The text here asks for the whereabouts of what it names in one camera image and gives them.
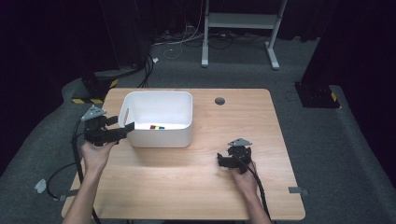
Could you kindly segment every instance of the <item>gray carpet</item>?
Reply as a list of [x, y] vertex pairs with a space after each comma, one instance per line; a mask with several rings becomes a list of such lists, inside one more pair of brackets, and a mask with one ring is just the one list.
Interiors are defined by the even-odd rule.
[[[303, 108], [300, 103], [293, 82], [301, 80], [316, 44], [277, 40], [279, 71], [272, 70], [262, 42], [210, 49], [207, 68], [200, 66], [201, 48], [156, 46], [150, 54], [159, 61], [148, 84], [151, 88], [268, 89], [297, 183], [309, 190], [309, 196], [303, 197], [306, 217], [295, 223], [396, 223], [395, 188], [362, 136], [341, 88], [331, 86], [342, 108]], [[137, 87], [143, 77], [143, 71], [123, 77], [117, 87]], [[0, 178], [0, 223], [62, 221], [64, 203], [53, 201], [46, 192], [38, 194], [34, 187], [73, 161], [71, 135], [90, 106], [71, 103], [78, 83], [75, 80], [64, 87], [63, 105], [35, 127]], [[53, 193], [66, 192], [75, 173], [72, 167], [56, 175], [51, 182]]]

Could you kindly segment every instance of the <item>dark curtain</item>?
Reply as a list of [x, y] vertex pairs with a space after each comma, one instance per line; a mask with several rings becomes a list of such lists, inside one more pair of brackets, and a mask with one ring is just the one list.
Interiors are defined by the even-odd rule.
[[344, 63], [332, 84], [342, 87], [361, 132], [396, 187], [396, 2], [348, 2], [361, 6], [365, 13], [353, 15], [361, 23], [353, 36], [346, 36], [351, 41], [345, 45]]
[[[184, 32], [186, 17], [195, 27], [198, 25], [201, 11], [201, 1], [194, 0], [152, 0], [154, 7], [154, 20], [157, 35], [168, 31], [170, 34]], [[200, 27], [204, 27], [204, 12], [201, 18]]]
[[0, 2], [0, 118], [5, 127], [0, 174], [33, 128], [64, 101], [62, 87], [78, 74], [57, 32], [58, 1]]
[[303, 41], [321, 37], [338, 0], [289, 0], [278, 37]]

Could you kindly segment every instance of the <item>yellow and black tape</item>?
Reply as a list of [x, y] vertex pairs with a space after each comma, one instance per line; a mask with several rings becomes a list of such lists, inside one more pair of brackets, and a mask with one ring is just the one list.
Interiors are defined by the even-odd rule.
[[334, 102], [337, 102], [337, 96], [335, 95], [334, 92], [332, 92], [332, 100], [333, 100]]
[[102, 104], [103, 100], [102, 99], [72, 99], [73, 103], [75, 104]]
[[[110, 85], [109, 85], [109, 89], [113, 89], [117, 86], [117, 83], [119, 82], [119, 79], [114, 79]], [[104, 102], [105, 99], [98, 99], [98, 98], [73, 98], [72, 102], [75, 104], [102, 104]]]

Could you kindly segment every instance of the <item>black device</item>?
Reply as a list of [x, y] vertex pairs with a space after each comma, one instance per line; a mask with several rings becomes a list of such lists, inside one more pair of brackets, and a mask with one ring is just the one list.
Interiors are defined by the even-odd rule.
[[108, 142], [119, 142], [126, 138], [126, 134], [134, 130], [134, 122], [125, 125], [125, 128], [109, 130], [106, 126], [119, 121], [117, 116], [107, 118], [105, 110], [92, 106], [81, 118], [85, 123], [84, 139], [96, 147], [101, 147]]
[[219, 166], [228, 168], [239, 168], [239, 173], [244, 174], [248, 168], [247, 165], [251, 163], [251, 142], [238, 138], [228, 144], [228, 155], [231, 157], [223, 157], [218, 153]]

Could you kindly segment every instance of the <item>black cable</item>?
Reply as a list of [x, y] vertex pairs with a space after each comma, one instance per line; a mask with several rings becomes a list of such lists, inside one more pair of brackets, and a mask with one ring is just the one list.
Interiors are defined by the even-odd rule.
[[172, 38], [170, 38], [170, 39], [163, 38], [163, 42], [160, 41], [161, 39], [156, 40], [156, 42], [153, 44], [153, 46], [165, 45], [165, 44], [178, 44], [178, 42], [180, 42], [180, 41], [181, 41], [181, 43], [184, 42], [183, 40], [190, 41], [190, 40], [195, 39], [196, 34], [192, 34], [192, 35], [188, 35], [188, 36], [180, 35], [180, 36], [184, 36], [184, 38], [175, 36], [175, 35], [170, 35], [170, 36], [172, 36]]
[[229, 48], [232, 44], [233, 44], [233, 38], [229, 35], [226, 34], [229, 38], [224, 38], [224, 36], [220, 36], [220, 38], [217, 38], [217, 40], [231, 40], [229, 41], [228, 45], [226, 45], [225, 47], [222, 48], [218, 48], [218, 47], [214, 47], [213, 45], [207, 44], [210, 48], [212, 49], [227, 49]]
[[[82, 173], [81, 159], [80, 159], [79, 153], [78, 153], [79, 134], [77, 134], [78, 126], [80, 123], [81, 123], [81, 119], [78, 119], [78, 121], [76, 122], [75, 129], [73, 131], [71, 143], [72, 143], [73, 154], [74, 154], [74, 158], [75, 158], [75, 162], [76, 162], [79, 183], [82, 184], [82, 181], [84, 180], [84, 174]], [[92, 208], [92, 216], [97, 224], [101, 224], [101, 221], [100, 221], [99, 217], [97, 216], [94, 208]]]
[[259, 190], [260, 190], [260, 195], [262, 197], [262, 207], [264, 208], [265, 213], [267, 214], [267, 216], [270, 218], [270, 213], [268, 211], [268, 207], [267, 207], [267, 201], [265, 201], [265, 194], [264, 194], [264, 188], [262, 187], [262, 182], [260, 181], [259, 176], [257, 175], [257, 173], [255, 171], [253, 171], [252, 169], [250, 169], [250, 167], [248, 167], [248, 165], [246, 163], [244, 163], [243, 161], [241, 161], [237, 156], [235, 156], [235, 154], [233, 154], [233, 156], [239, 160], [240, 163], [242, 163], [252, 174], [253, 177], [256, 179], [257, 185], [259, 186]]
[[244, 36], [233, 37], [233, 41], [234, 41], [235, 43], [238, 43], [238, 44], [254, 44], [254, 43], [263, 42], [263, 41], [265, 41], [265, 40], [267, 40], [267, 39], [269, 38], [269, 36], [266, 36], [266, 37], [265, 37], [264, 39], [262, 39], [262, 40], [257, 40], [259, 37], [264, 37], [264, 36], [256, 35], [256, 36], [252, 36], [252, 39], [251, 39], [251, 40], [238, 40], [237, 38], [240, 38], [240, 37], [244, 37]]
[[55, 171], [55, 173], [53, 173], [53, 174], [51, 175], [51, 177], [49, 178], [49, 181], [47, 182], [47, 193], [48, 193], [48, 195], [49, 195], [50, 197], [52, 197], [52, 198], [54, 198], [54, 199], [56, 199], [56, 200], [58, 200], [58, 201], [61, 199], [61, 196], [57, 196], [57, 195], [53, 194], [53, 193], [50, 191], [50, 181], [52, 180], [53, 177], [55, 177], [57, 174], [59, 174], [62, 170], [66, 169], [67, 167], [72, 166], [72, 165], [74, 165], [74, 164], [76, 164], [76, 163], [75, 163], [75, 162], [72, 162], [72, 163], [70, 163], [70, 164], [67, 164], [67, 165], [65, 165], [65, 166], [63, 166], [63, 167], [61, 167], [61, 168], [59, 168], [57, 171]]
[[146, 63], [145, 63], [145, 78], [137, 86], [138, 88], [148, 88], [149, 87], [149, 76], [151, 75], [152, 71], [154, 70], [154, 61], [153, 61], [151, 55], [148, 55], [148, 57], [149, 57], [149, 59], [146, 58]]
[[[187, 44], [188, 42], [199, 42], [200, 44], [199, 44], [199, 45], [194, 45], [194, 46], [192, 46], [192, 45], [188, 45], [188, 44]], [[186, 41], [186, 42], [183, 42], [183, 44], [184, 44], [185, 46], [187, 46], [187, 47], [190, 47], [190, 48], [199, 48], [199, 47], [201, 47], [201, 46], [203, 45], [202, 40], [200, 40], [200, 41], [195, 41], [195, 40]]]

